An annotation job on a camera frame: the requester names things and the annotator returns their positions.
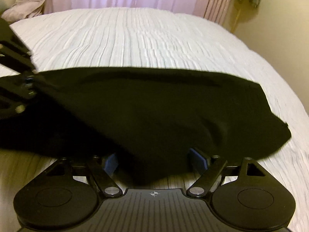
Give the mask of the black garment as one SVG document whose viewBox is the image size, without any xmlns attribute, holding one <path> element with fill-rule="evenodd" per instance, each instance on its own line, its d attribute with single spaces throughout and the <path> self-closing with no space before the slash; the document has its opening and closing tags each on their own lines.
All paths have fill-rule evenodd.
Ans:
<svg viewBox="0 0 309 232">
<path fill-rule="evenodd" d="M 255 82 L 215 72 L 72 68 L 34 77 L 34 97 L 1 103 L 1 148 L 52 158 L 115 156 L 141 184 L 188 168 L 196 148 L 229 165 L 290 138 Z M 21 113 L 15 111 L 23 105 Z"/>
</svg>

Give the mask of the striped white bedspread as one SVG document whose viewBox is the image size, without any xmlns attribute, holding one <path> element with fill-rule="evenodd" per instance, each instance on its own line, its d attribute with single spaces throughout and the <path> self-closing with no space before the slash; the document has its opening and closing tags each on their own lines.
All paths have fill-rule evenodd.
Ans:
<svg viewBox="0 0 309 232">
<path fill-rule="evenodd" d="M 292 231 L 308 231 L 308 115 L 274 68 L 223 27 L 157 9 L 75 9 L 24 19 L 12 30 L 41 71 L 79 67 L 173 68 L 229 73 L 263 88 L 291 140 L 261 161 L 294 195 Z"/>
</svg>

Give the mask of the pink crumpled blanket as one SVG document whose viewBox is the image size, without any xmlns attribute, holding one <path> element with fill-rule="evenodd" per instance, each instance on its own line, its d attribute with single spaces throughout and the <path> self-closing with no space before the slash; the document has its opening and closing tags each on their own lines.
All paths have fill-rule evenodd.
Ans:
<svg viewBox="0 0 309 232">
<path fill-rule="evenodd" d="M 5 10 L 1 18 L 9 23 L 33 18 L 43 14 L 46 0 L 15 0 L 9 9 Z"/>
</svg>

